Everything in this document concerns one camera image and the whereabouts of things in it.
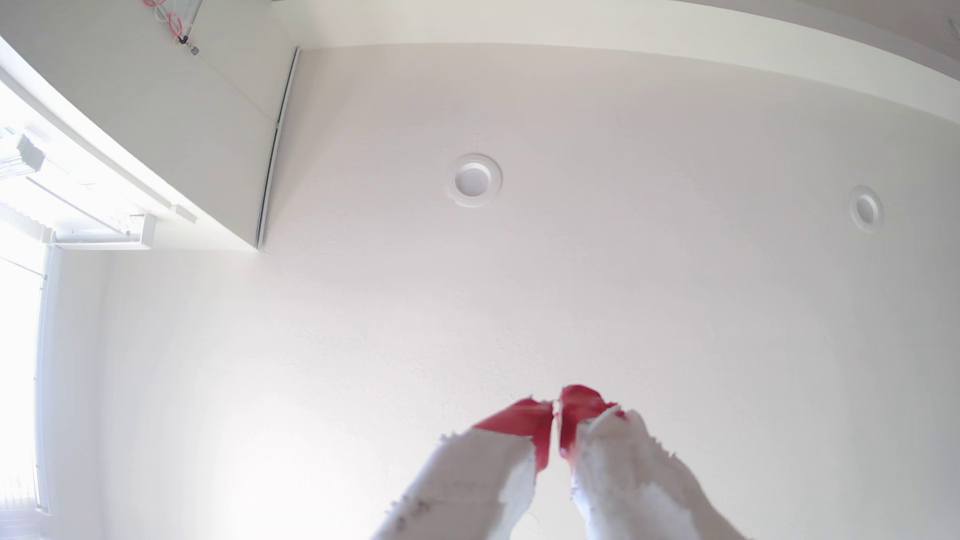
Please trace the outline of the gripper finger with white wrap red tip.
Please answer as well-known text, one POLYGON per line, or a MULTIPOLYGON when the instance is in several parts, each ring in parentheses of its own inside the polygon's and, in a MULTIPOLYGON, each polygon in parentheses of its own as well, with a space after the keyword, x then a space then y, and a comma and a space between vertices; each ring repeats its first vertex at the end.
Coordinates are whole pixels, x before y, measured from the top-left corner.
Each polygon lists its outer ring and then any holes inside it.
POLYGON ((559 453, 588 539, 744 539, 642 416, 579 384, 559 394, 559 453))
POLYGON ((551 400, 520 399, 444 436, 374 539, 508 539, 546 469, 551 400))

